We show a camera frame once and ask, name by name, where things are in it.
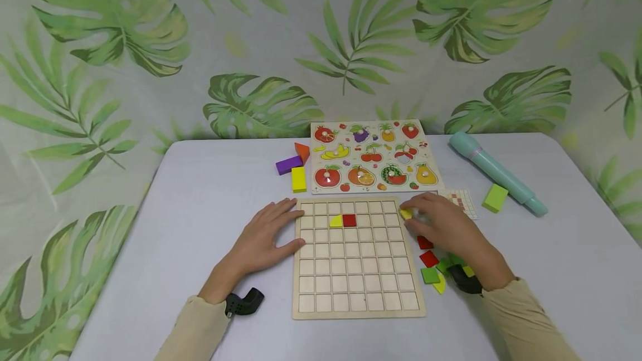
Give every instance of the person's right hand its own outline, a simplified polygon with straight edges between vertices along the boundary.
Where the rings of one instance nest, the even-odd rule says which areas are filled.
[[[512,280],[512,273],[502,254],[486,240],[477,225],[457,205],[445,197],[426,192],[401,204],[402,209],[417,208],[430,218],[426,225],[415,218],[405,224],[435,246],[463,259],[475,272],[486,290],[501,289]]]

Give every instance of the fabric backdrop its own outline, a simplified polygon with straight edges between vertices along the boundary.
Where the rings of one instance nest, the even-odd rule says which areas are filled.
[[[639,242],[640,5],[1,0],[0,360],[72,352],[178,140],[541,131]]]

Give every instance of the green block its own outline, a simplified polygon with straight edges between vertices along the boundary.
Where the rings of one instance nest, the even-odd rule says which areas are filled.
[[[506,200],[507,195],[508,190],[506,188],[493,184],[490,191],[486,194],[486,198],[481,203],[481,206],[493,213],[498,213],[502,210],[502,206],[504,206],[504,200]]]
[[[424,282],[427,285],[439,282],[439,274],[437,274],[437,269],[435,268],[421,268],[421,277],[424,278]]]
[[[436,265],[436,268],[438,268],[439,271],[442,272],[444,276],[448,277],[450,275],[450,273],[448,273],[448,268],[452,266],[453,266],[453,263],[449,258],[442,258],[439,260],[439,264]]]

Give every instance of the fruit puzzle board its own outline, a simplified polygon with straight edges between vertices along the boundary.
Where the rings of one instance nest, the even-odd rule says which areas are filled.
[[[300,199],[293,319],[426,316],[394,197]]]
[[[312,193],[444,189],[417,119],[312,123]]]

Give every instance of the beige sleeve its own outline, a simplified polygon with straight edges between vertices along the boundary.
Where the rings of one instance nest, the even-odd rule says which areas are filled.
[[[482,292],[491,318],[502,332],[512,361],[579,360],[524,280]]]
[[[225,306],[188,298],[154,361],[210,361],[230,321]]]

